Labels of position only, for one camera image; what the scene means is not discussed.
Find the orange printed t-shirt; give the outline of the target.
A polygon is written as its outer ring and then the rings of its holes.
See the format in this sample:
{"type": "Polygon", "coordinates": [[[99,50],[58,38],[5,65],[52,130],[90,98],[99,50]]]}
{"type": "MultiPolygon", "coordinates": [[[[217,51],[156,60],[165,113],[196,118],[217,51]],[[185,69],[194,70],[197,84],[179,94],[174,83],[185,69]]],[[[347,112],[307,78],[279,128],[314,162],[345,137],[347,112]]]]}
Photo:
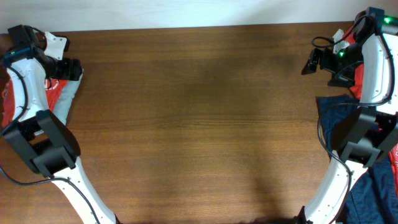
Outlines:
{"type": "MultiPolygon", "coordinates": [[[[53,111],[55,104],[60,97],[61,91],[66,86],[67,82],[67,80],[51,79],[52,87],[45,91],[49,104],[49,109],[51,111],[53,111]]],[[[6,87],[2,91],[2,98],[4,112],[1,126],[5,128],[8,124],[11,123],[15,110],[13,85],[11,81],[7,82],[6,87]]]]}

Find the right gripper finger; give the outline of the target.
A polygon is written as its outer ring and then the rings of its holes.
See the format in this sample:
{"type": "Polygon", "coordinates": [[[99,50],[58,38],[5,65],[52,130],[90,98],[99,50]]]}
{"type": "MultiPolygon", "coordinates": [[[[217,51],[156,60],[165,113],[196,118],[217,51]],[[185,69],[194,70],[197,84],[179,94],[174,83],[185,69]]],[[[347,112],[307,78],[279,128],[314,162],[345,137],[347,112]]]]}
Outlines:
{"type": "Polygon", "coordinates": [[[331,87],[351,88],[354,86],[354,80],[344,76],[332,75],[327,85],[331,87]]]}
{"type": "Polygon", "coordinates": [[[320,63],[323,51],[315,48],[310,52],[308,60],[301,71],[301,75],[309,75],[316,72],[318,64],[320,63]]]}

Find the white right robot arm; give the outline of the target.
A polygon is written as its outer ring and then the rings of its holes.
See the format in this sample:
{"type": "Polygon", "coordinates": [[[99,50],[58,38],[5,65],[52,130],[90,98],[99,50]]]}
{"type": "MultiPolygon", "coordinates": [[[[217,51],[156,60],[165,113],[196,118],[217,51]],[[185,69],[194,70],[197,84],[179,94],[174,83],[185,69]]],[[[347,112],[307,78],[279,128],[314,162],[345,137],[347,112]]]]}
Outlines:
{"type": "Polygon", "coordinates": [[[369,7],[357,14],[344,34],[316,45],[302,74],[331,72],[328,86],[353,87],[355,70],[364,67],[362,94],[354,112],[334,128],[326,176],[294,223],[334,223],[349,192],[376,161],[397,145],[397,18],[369,7]]]}

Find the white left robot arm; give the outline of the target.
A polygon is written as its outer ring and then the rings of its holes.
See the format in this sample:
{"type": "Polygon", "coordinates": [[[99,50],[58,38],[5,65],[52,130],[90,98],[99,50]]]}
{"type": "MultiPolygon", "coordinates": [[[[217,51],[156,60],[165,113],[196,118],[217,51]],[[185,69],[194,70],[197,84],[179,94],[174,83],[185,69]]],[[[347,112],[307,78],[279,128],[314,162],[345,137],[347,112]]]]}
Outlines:
{"type": "Polygon", "coordinates": [[[63,56],[69,39],[25,25],[8,33],[13,46],[1,65],[12,83],[14,114],[1,136],[32,172],[43,175],[38,184],[51,182],[62,191],[83,223],[119,223],[87,178],[76,138],[47,99],[52,80],[77,83],[83,76],[80,61],[63,56]]]}

